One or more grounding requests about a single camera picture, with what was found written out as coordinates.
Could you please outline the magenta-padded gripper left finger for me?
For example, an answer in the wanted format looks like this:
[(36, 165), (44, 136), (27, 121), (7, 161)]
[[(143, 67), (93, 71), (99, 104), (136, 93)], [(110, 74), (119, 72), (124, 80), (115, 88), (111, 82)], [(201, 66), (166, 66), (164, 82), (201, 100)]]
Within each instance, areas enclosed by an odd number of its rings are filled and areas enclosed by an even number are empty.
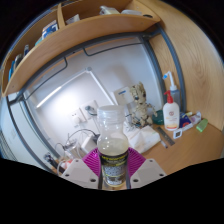
[(93, 149), (82, 159), (74, 159), (61, 177), (84, 188), (99, 189), (102, 178), (98, 149)]

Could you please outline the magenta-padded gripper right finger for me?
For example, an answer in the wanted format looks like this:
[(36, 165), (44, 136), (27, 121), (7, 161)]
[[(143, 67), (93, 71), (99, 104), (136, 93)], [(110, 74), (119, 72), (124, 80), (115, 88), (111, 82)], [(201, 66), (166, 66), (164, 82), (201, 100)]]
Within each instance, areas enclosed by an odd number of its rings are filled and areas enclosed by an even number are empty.
[(166, 176), (165, 171), (154, 159), (146, 159), (133, 148), (128, 149), (126, 187), (135, 189)]

